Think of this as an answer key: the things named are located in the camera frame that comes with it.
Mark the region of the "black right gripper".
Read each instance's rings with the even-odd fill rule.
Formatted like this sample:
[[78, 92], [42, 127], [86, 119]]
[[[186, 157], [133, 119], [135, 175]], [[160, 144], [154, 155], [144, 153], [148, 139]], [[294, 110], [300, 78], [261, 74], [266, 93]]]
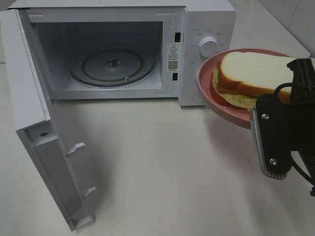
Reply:
[[306, 154], [315, 153], [315, 69], [310, 58], [295, 59], [287, 64], [293, 72], [290, 103], [284, 104], [288, 148]]

